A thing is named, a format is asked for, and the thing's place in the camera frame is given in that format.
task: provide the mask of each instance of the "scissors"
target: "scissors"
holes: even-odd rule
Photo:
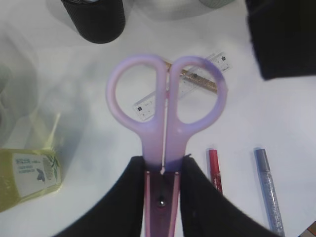
[[[138,122],[126,115],[119,107],[116,86],[126,70],[143,64],[152,66],[156,70],[156,104],[154,117],[147,122]],[[180,74],[182,69],[189,65],[208,71],[217,85],[217,100],[214,108],[204,118],[191,124],[181,122],[177,116]],[[146,163],[146,237],[174,236],[181,161],[185,155],[187,142],[192,135],[211,126],[218,119],[225,107],[226,98],[227,86],[222,73],[211,62],[200,57],[182,57],[174,62],[169,70],[168,91],[167,68],[158,56],[130,57],[122,61],[112,72],[106,87],[108,107],[118,122],[139,135],[142,143],[142,153]],[[168,103],[165,120],[166,100]]]

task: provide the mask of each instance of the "scissor handle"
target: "scissor handle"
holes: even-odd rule
[[[198,66],[207,70],[214,77],[217,85],[217,100],[214,108],[204,118],[189,124],[181,122],[177,115],[179,75],[181,70],[188,65]],[[224,110],[227,86],[220,70],[208,60],[199,57],[179,58],[172,65],[169,75],[165,170],[179,171],[188,140],[195,133],[211,126]]]
[[[116,87],[119,78],[129,68],[140,64],[153,66],[157,75],[155,115],[148,122],[138,122],[126,115],[119,107],[116,98]],[[154,55],[137,55],[117,65],[106,87],[106,101],[115,119],[123,126],[137,133],[141,138],[143,156],[149,170],[161,170],[162,165],[166,77],[166,65],[161,58]]]

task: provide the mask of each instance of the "pen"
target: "pen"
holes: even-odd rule
[[[276,189],[268,163],[265,149],[255,150],[257,165],[260,172],[260,181],[268,210],[271,229],[280,236],[285,236],[280,209],[277,203]]]
[[[210,164],[210,171],[211,171],[211,181],[214,187],[218,191],[223,193],[221,172],[219,171],[219,165],[218,165],[217,150],[209,150],[208,155],[209,155],[209,164]]]

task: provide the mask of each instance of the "red marker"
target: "red marker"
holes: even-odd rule
[[[217,158],[217,150],[209,150],[209,164],[211,170],[211,181],[214,187],[223,193],[222,190],[222,182],[221,182],[221,172],[219,171],[218,158]]]

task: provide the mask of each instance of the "black pen holder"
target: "black pen holder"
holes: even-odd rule
[[[93,43],[115,40],[125,27],[122,0],[61,0],[79,34]]]

